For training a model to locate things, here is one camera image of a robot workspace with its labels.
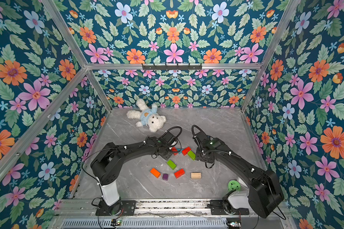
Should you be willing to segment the green block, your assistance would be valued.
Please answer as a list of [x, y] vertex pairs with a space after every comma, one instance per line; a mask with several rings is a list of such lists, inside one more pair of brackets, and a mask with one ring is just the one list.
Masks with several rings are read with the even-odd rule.
[[190, 150], [187, 154], [192, 160], [196, 160], [196, 154], [193, 151]]
[[175, 170], [177, 165], [172, 161], [172, 160], [168, 160], [167, 161], [167, 165], [172, 169]]

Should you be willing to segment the natural wood block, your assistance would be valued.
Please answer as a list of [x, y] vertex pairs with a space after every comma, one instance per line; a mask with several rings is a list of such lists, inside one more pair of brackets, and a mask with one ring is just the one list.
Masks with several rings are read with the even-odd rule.
[[201, 179], [201, 178], [202, 178], [201, 172], [192, 172], [191, 173], [191, 179]]

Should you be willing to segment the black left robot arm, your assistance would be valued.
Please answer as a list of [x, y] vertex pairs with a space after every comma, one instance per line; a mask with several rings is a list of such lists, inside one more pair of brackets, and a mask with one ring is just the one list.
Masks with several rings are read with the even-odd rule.
[[117, 189], [117, 178], [124, 163], [138, 157], [151, 155], [168, 160], [172, 148], [182, 133], [179, 126], [171, 127], [160, 137], [147, 136], [143, 141], [129, 145], [106, 144], [90, 164], [95, 180], [101, 190], [97, 216], [111, 216], [122, 213], [123, 204]]

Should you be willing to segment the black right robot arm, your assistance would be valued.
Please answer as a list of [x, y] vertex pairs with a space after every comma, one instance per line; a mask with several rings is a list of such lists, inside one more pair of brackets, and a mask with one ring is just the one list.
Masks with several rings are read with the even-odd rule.
[[248, 188], [246, 191], [230, 191], [222, 198], [225, 212], [231, 214], [240, 209], [252, 209], [265, 219], [279, 207], [284, 194], [276, 173], [249, 163], [221, 139], [207, 135], [197, 125], [193, 125], [191, 131], [197, 144], [196, 160], [212, 165], [222, 163]]

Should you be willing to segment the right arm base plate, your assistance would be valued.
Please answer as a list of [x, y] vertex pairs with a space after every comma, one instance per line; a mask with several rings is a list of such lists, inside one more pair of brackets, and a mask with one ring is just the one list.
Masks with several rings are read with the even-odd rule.
[[249, 209], [234, 209], [227, 200], [212, 199], [207, 207], [211, 210], [212, 215], [249, 215]]

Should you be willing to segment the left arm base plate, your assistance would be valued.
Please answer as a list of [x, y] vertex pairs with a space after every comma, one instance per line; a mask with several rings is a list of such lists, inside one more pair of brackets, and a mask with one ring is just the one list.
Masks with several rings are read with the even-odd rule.
[[104, 200], [97, 205], [96, 216], [133, 216], [136, 210], [136, 201], [134, 200], [118, 200], [109, 206]]

